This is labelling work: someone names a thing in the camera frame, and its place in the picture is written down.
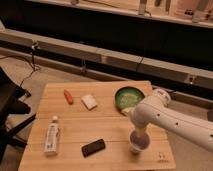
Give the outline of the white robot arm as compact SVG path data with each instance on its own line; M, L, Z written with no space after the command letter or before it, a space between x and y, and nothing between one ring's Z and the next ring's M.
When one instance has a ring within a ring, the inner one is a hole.
M155 124L213 152L213 122L169 109L170 101L165 90L153 90L131 110L131 122L138 131Z

